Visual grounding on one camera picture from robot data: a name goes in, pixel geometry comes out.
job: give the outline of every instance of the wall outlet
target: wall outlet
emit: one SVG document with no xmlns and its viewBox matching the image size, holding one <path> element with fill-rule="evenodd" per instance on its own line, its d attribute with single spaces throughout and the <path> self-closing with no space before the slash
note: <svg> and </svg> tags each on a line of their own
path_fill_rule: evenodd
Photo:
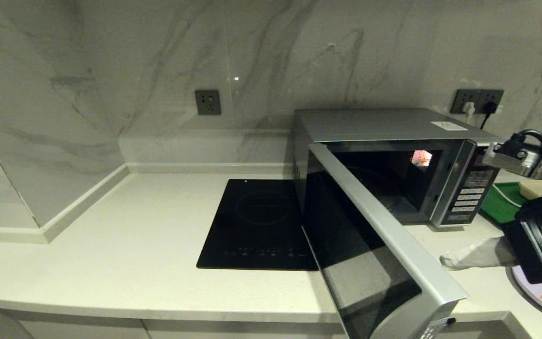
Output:
<svg viewBox="0 0 542 339">
<path fill-rule="evenodd" d="M 196 90 L 198 115 L 221 114 L 221 100 L 218 90 Z"/>
<path fill-rule="evenodd" d="M 480 99 L 476 105 L 476 112 L 480 114 L 493 114 L 497 111 L 501 98 L 503 97 L 502 89 L 484 89 L 480 93 Z"/>
<path fill-rule="evenodd" d="M 499 107 L 503 97 L 502 89 L 460 89 L 455 95 L 451 113 L 465 114 L 465 103 L 474 103 L 474 114 L 493 114 Z"/>
<path fill-rule="evenodd" d="M 480 99 L 480 94 L 482 90 L 479 89 L 460 89 L 455 95 L 455 100 L 453 101 L 453 106 L 451 106 L 451 113 L 453 114 L 465 114 L 463 111 L 463 106 L 465 103 L 474 103 L 476 107 L 476 113 L 478 112 L 478 106 L 476 103 Z"/>
</svg>

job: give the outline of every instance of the microwave door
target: microwave door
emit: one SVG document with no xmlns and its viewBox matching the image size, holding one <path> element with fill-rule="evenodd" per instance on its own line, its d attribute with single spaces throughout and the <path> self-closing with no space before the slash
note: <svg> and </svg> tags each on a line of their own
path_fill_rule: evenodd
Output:
<svg viewBox="0 0 542 339">
<path fill-rule="evenodd" d="M 323 144 L 303 230 L 350 339 L 430 338 L 465 291 Z"/>
</svg>

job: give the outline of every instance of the white label sticker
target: white label sticker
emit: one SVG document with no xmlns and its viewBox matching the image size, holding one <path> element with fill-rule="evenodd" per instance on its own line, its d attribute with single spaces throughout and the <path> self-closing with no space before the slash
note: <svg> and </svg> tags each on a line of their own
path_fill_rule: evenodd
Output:
<svg viewBox="0 0 542 339">
<path fill-rule="evenodd" d="M 432 124 L 439 126 L 441 129 L 446 129 L 447 131 L 467 131 L 467 128 L 461 127 L 458 124 L 448 121 L 431 121 Z"/>
</svg>

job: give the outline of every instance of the white countertop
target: white countertop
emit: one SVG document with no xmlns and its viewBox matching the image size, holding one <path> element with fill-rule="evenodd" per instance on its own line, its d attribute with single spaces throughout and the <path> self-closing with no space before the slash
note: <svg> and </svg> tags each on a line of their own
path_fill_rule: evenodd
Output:
<svg viewBox="0 0 542 339">
<path fill-rule="evenodd" d="M 319 272 L 201 270 L 200 249 L 229 178 L 280 174 L 131 174 L 48 245 L 0 243 L 0 307 L 100 317 L 337 322 Z M 501 232 L 476 217 L 465 231 L 406 226 L 437 258 Z M 450 272 L 470 297 L 460 321 L 511 312 L 542 339 L 542 311 L 507 270 Z"/>
</svg>

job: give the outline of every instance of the induction cooktop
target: induction cooktop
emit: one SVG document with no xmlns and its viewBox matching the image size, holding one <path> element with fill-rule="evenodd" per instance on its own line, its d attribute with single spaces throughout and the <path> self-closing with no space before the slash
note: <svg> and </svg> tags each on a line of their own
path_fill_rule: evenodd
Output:
<svg viewBox="0 0 542 339">
<path fill-rule="evenodd" d="M 231 179 L 198 268 L 316 271 L 292 180 Z"/>
</svg>

